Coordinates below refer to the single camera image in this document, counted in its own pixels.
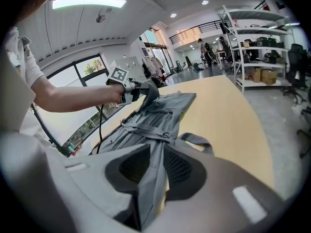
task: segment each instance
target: gray garment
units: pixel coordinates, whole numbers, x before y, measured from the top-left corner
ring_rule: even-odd
[[[206,146],[205,152],[212,153],[209,142],[202,137],[186,133],[177,138],[180,117],[195,96],[195,93],[181,92],[160,96],[149,106],[136,111],[123,120],[121,126],[106,137],[101,144],[100,153],[141,143],[150,144],[150,166],[138,185],[138,206],[142,229],[155,219],[156,211],[165,192],[164,144],[194,150],[183,141],[187,140]]]

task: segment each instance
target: metal shelving unit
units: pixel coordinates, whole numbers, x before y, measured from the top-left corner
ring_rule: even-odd
[[[234,80],[237,85],[239,85],[242,88],[242,92],[244,92],[245,87],[253,87],[253,86],[267,86],[265,83],[259,82],[255,83],[252,80],[246,80],[245,79],[245,67],[277,67],[277,68],[283,68],[283,74],[285,74],[285,65],[284,64],[270,64],[263,61],[256,61],[256,63],[244,63],[243,60],[243,51],[244,50],[277,50],[277,51],[288,51],[289,49],[282,49],[282,48],[271,48],[271,47],[241,47],[239,35],[241,34],[267,34],[267,35],[286,35],[291,34],[287,31],[278,30],[278,29],[269,29],[269,28],[253,28],[253,27],[245,27],[245,28],[239,28],[234,27],[235,22],[232,18],[236,20],[246,20],[246,19],[258,19],[258,20],[268,20],[268,21],[278,21],[280,19],[285,19],[284,16],[272,13],[270,11],[264,11],[264,10],[252,10],[252,9],[239,9],[239,10],[228,10],[226,6],[223,5],[224,12],[220,16],[221,21],[230,20],[231,24],[233,25],[232,28],[226,29],[229,31],[228,40],[230,43],[231,53],[232,53],[232,59],[233,59],[233,66],[234,66]],[[236,37],[238,42],[238,48],[234,48],[231,44],[229,34],[232,34]],[[234,51],[239,51],[241,60],[239,62],[235,61],[234,59]],[[239,70],[242,71],[242,79],[237,77],[237,74]],[[275,84],[271,86],[287,86],[290,85],[284,78],[277,78],[277,81]]]

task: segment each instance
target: white sleeve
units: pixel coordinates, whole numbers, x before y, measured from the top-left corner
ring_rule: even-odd
[[[26,68],[26,83],[29,87],[31,87],[34,82],[41,76],[44,76],[44,74],[36,64],[35,58],[31,53],[29,46],[27,46],[27,49],[24,51],[24,58]]]

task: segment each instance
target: mesh vent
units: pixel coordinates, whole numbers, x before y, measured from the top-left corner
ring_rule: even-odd
[[[169,178],[170,187],[187,180],[192,171],[192,166],[187,161],[170,151],[164,151],[163,165]]]
[[[150,164],[150,152],[140,151],[131,155],[119,167],[120,173],[128,180],[139,184]]]

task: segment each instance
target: gray floor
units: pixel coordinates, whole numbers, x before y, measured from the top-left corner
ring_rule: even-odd
[[[217,66],[212,70],[193,71],[188,68],[170,76],[166,85],[220,75]],[[309,128],[306,118],[300,115],[307,103],[294,105],[292,96],[283,96],[277,87],[245,89],[244,95],[257,114],[266,134],[275,174],[275,187],[280,196],[288,199],[297,193],[310,166],[310,156],[301,160],[299,153],[308,146],[306,138],[297,135],[298,129]]]

